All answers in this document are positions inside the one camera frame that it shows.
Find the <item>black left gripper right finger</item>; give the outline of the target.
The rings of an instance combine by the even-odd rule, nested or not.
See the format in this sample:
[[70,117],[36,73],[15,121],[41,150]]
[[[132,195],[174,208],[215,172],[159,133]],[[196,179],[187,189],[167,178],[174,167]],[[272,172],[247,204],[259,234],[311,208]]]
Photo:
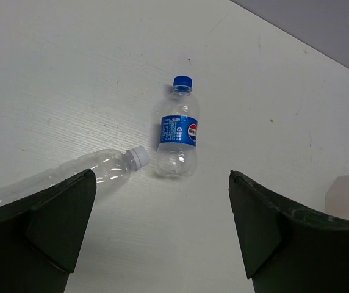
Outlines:
[[349,292],[349,220],[311,209],[232,171],[229,197],[256,292]]

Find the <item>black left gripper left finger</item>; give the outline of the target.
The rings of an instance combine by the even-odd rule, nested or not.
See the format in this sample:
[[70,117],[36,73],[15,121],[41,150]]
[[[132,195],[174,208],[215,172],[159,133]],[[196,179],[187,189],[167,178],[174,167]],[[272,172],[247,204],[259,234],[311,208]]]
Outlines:
[[64,292],[96,195],[91,170],[0,207],[0,292]]

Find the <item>small blue Pepsi bottle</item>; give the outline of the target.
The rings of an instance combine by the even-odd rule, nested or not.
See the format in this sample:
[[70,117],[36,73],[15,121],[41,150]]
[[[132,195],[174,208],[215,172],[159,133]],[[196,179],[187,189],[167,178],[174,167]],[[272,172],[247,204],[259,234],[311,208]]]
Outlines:
[[192,176],[196,170],[196,150],[200,106],[192,95],[193,81],[177,76],[166,97],[160,102],[157,118],[157,174],[162,177]]

